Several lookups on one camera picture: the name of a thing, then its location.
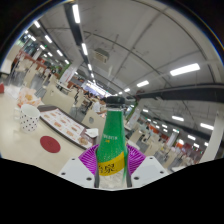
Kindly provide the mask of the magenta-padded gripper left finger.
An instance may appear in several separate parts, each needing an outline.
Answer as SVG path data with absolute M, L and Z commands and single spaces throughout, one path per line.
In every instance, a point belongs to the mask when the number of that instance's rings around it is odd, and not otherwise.
M 58 176 L 84 188 L 98 188 L 97 148 L 98 146 L 94 145 L 79 157 L 70 158 L 59 171 Z

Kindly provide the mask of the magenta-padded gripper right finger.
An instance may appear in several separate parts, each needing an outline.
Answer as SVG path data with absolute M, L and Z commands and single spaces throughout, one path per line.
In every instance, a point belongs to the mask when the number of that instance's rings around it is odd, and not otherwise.
M 154 156 L 145 156 L 140 150 L 128 145 L 127 187 L 140 188 L 168 175 Z

